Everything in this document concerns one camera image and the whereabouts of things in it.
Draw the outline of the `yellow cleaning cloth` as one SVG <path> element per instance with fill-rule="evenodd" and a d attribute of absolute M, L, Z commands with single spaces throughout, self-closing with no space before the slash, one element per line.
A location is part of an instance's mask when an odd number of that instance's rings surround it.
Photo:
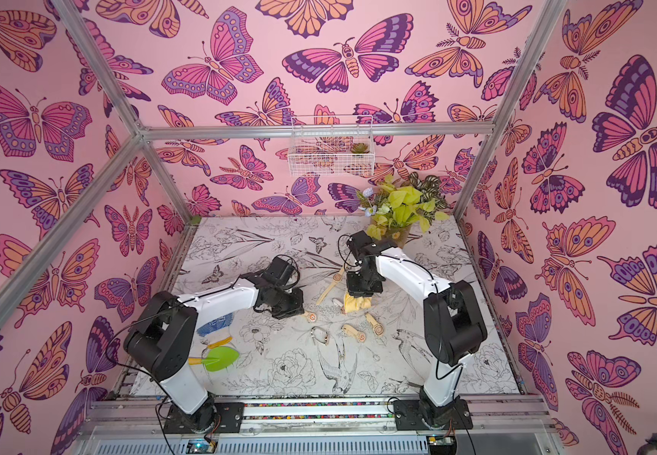
<path fill-rule="evenodd" d="M 342 311 L 345 315 L 363 311 L 371 307 L 372 297 L 353 297 L 346 293 L 343 299 Z"/>

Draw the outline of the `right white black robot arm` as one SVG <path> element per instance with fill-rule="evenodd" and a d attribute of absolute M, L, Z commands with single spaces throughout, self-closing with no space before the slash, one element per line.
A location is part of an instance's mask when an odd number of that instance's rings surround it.
<path fill-rule="evenodd" d="M 419 414 L 429 428 L 450 426 L 454 416 L 463 417 L 459 379 L 488 337 L 474 289 L 434 274 L 392 240 L 376 240 L 364 231 L 349 236 L 347 249 L 354 259 L 347 273 L 351 297 L 371 298 L 389 281 L 423 309 L 423 337 L 435 369 L 420 388 Z"/>

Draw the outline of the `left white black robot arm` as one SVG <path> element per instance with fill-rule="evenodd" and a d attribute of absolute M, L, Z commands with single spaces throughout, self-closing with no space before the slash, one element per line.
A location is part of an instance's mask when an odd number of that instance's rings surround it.
<path fill-rule="evenodd" d="M 188 364 L 198 329 L 247 309 L 268 312 L 276 320 L 301 316 L 299 280 L 295 261 L 279 255 L 266 268 L 241 274 L 228 286 L 178 296 L 159 292 L 129 328 L 124 350 L 163 389 L 181 425 L 193 432 L 212 430 L 218 419 L 214 396 Z"/>

